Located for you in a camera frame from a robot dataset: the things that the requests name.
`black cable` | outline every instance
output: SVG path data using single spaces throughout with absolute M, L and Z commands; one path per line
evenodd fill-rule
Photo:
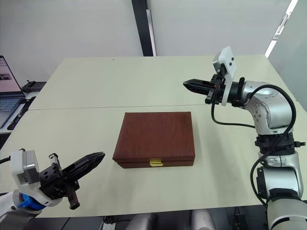
M 70 219 L 70 217 L 68 217 L 67 221 L 65 221 L 65 223 L 64 223 L 63 227 L 61 228 L 61 230 L 64 229 L 64 227 L 66 226 L 66 224 L 67 224 L 67 222 L 68 222 L 69 219 Z
M 276 139 L 273 143 L 272 143 L 272 146 L 271 146 L 271 151 L 268 151 L 266 154 L 263 154 L 260 158 L 258 158 L 256 160 L 256 162 L 253 164 L 253 166 L 251 167 L 251 170 L 250 170 L 250 174 L 249 174 L 249 178 L 250 178 L 250 183 L 251 183 L 251 186 L 253 188 L 253 191 L 256 195 L 256 197 L 258 198 L 258 200 L 267 208 L 267 205 L 266 203 L 261 199 L 260 195 L 258 194 L 257 190 L 256 190 L 256 187 L 255 187 L 255 184 L 254 184 L 254 179 L 253 179 L 253 175 L 254 175 L 254 171 L 257 167 L 257 165 L 262 162 L 265 158 L 267 158 L 272 152 L 274 152 L 275 150 L 275 147 L 278 145 L 278 143 L 288 134 L 288 132 L 293 128 L 293 125 L 295 123 L 295 120 L 296 120 L 296 109 L 295 109 L 295 105 L 292 101 L 292 99 L 290 98 L 290 96 L 281 88 L 279 88 L 278 86 L 275 86 L 275 85 L 262 85 L 260 87 L 258 87 L 257 89 L 255 89 L 254 92 L 252 92 L 249 96 L 248 96 L 248 99 L 251 99 L 256 92 L 258 92 L 259 90 L 261 89 L 264 89 L 264 88 L 270 88 L 270 89 L 274 89 L 274 90 L 277 90 L 282 96 L 285 97 L 285 99 L 287 100 L 287 102 L 289 103 L 290 105 L 290 108 L 291 108 L 291 112 L 292 112 L 292 117 L 291 117 L 291 121 L 290 121 L 290 124 L 288 125 L 287 129 L 279 136 L 278 139 Z
M 217 92 L 219 90 L 220 83 L 221 83 L 221 80 L 218 80 L 217 83 L 216 83 L 216 86 L 215 86 L 215 90 L 214 90 L 213 101 L 212 101 L 212 106 L 211 106 L 211 118 L 212 118 L 212 120 L 215 123 L 217 123 L 219 125 L 224 125 L 224 126 L 244 126 L 244 127 L 255 128 L 255 126 L 252 126 L 252 125 L 246 125 L 246 124 L 241 124 L 241 123 L 225 123 L 225 122 L 219 122 L 215 119 L 215 117 L 214 117 L 214 107 L 215 107 Z
M 11 156 L 0 160 L 0 164 L 5 163 L 5 162 L 10 161 L 10 160 L 11 160 Z

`floor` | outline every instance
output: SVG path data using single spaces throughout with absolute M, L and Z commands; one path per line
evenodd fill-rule
M 214 220 L 216 230 L 234 230 L 233 214 L 235 208 L 211 208 L 209 212 Z M 236 213 L 246 215 L 250 230 L 267 230 L 265 209 L 262 206 L 239 207 Z M 130 220 L 134 215 L 122 215 L 119 220 Z M 190 211 L 157 213 L 157 230 L 189 230 Z M 35 218 L 24 230 L 100 230 L 103 217 L 79 218 Z M 115 230 L 125 230 L 128 221 L 116 224 Z

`laptop keyboard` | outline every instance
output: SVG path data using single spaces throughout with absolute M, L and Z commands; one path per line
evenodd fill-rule
M 2 99 L 0 100 L 0 112 L 11 111 L 19 99 Z

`white table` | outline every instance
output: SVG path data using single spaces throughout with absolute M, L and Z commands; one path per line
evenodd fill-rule
M 65 59 L 30 109 L 204 104 L 189 92 L 189 79 L 210 80 L 214 56 L 95 57 Z M 278 84 L 280 78 L 264 55 L 235 56 L 236 81 Z
M 31 99 L 32 97 L 36 97 L 39 92 L 30 92 L 25 93 L 26 99 Z M 8 126 L 11 124 L 11 122 L 14 120 L 14 118 L 19 114 L 21 109 L 24 107 L 24 104 L 19 105 L 19 107 L 15 110 L 15 112 L 10 116 L 10 118 L 7 120 L 7 122 L 4 124 L 2 128 L 0 128 L 0 134 L 7 134 L 13 132 L 13 130 L 8 130 Z

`box lid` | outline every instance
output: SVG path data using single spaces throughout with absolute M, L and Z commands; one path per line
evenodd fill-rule
M 194 158 L 191 112 L 125 113 L 113 155 L 116 162 Z

